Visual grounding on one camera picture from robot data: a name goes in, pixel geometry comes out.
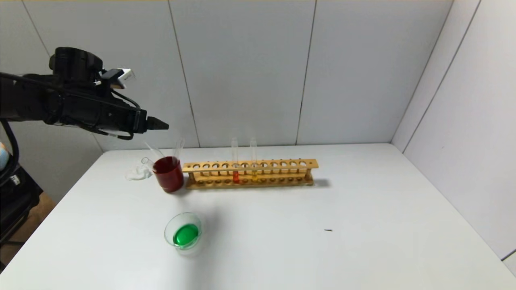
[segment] orange liquid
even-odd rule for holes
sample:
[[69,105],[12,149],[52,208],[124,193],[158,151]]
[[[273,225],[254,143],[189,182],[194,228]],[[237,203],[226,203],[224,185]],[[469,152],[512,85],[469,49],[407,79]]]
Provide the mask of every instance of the orange liquid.
[[238,178],[238,171],[233,171],[233,182],[239,183],[240,179]]

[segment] white table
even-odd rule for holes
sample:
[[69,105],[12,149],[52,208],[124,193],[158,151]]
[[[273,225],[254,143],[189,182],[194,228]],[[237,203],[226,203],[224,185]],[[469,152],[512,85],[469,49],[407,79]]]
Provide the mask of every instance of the white table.
[[[316,158],[316,185],[169,195],[154,177],[123,177],[148,150],[106,152],[7,266],[0,288],[516,289],[504,264],[392,145],[258,154]],[[230,157],[230,149],[206,148],[181,159]],[[194,259],[163,237],[185,211],[208,218],[209,243]]]

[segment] test tube rack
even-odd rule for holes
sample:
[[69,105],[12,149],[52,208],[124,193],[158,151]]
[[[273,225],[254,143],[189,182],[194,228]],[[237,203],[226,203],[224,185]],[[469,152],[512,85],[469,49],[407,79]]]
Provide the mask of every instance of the test tube rack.
[[[312,169],[319,168],[315,159],[240,161],[233,165],[225,162],[185,163],[183,172],[188,173],[187,189],[245,188],[313,185]],[[238,171],[238,182],[233,172]]]

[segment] robotic arm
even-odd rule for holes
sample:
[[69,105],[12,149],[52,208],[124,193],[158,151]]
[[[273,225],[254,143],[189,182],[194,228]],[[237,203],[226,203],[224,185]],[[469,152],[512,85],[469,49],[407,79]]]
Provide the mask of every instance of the robotic arm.
[[[125,88],[125,81],[134,77],[131,70],[106,71],[100,58],[72,47],[56,48],[49,67],[53,71],[51,75],[17,76],[0,72],[0,121],[13,147],[14,167],[18,163],[18,146],[7,121],[40,120],[124,140],[131,140],[135,133],[169,128],[167,123],[148,117],[147,111],[136,102],[114,90]],[[10,174],[9,165],[0,174],[0,184]]]

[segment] white wall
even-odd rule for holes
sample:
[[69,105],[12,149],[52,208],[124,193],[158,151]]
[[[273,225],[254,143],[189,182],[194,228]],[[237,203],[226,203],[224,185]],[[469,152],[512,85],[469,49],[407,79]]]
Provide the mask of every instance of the white wall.
[[403,152],[407,147],[412,134],[437,92],[479,2],[480,0],[457,0],[453,2],[414,96],[392,139],[392,144],[400,151]]
[[[49,74],[49,56],[21,1],[0,1],[0,71]],[[11,122],[20,148],[20,164],[56,202],[100,157],[89,132],[48,126],[43,122]],[[0,140],[8,144],[3,130]]]
[[504,264],[516,276],[516,253],[506,258]]
[[125,93],[170,124],[169,131],[130,142],[95,136],[103,150],[112,150],[144,148],[143,140],[171,147],[180,135],[187,147],[228,146],[233,136],[241,144],[256,137],[260,145],[388,142],[451,3],[319,0],[317,9],[315,0],[26,6],[51,53],[57,46],[75,46],[97,54],[105,67],[132,68],[137,81]]
[[451,1],[319,1],[298,144],[390,142]]
[[482,1],[405,156],[499,256],[516,247],[516,2]]
[[144,140],[170,148],[179,136],[187,147],[199,146],[166,1],[28,1],[26,6],[51,54],[72,46],[97,55],[105,68],[133,69],[136,80],[121,93],[170,125],[131,141],[95,135],[105,151],[145,148]]
[[171,1],[202,147],[295,144],[315,1]]

